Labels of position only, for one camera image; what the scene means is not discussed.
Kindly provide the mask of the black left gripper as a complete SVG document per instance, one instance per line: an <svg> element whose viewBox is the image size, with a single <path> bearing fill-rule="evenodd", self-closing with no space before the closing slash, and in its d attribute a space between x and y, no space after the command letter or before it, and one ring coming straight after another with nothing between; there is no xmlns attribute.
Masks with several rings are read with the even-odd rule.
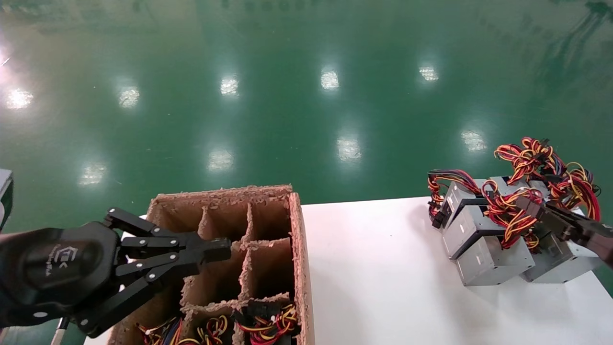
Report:
<svg viewBox="0 0 613 345"><path fill-rule="evenodd" d="M104 224L110 229L92 221L72 229L1 236L2 327L37 325L75 315L79 329L97 338L174 280L197 275L205 264L231 256L228 238L204 240L193 231L173 232L118 207L108 210ZM113 229L129 236L120 240ZM140 260L144 275L105 299L117 288L112 273L120 242L121 249L129 253L168 254ZM149 264L161 259L169 262Z"/></svg>

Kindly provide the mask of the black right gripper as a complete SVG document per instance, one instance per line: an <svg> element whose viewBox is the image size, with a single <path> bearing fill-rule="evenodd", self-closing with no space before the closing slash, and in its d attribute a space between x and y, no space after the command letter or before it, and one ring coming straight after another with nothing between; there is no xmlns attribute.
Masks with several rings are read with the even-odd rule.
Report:
<svg viewBox="0 0 613 345"><path fill-rule="evenodd" d="M535 218L550 233L561 241L571 241L596 254L604 264L613 268L612 228L602 226L599 222L586 216L560 209L552 203L537 203L520 196L516 206L528 216Z"/></svg>

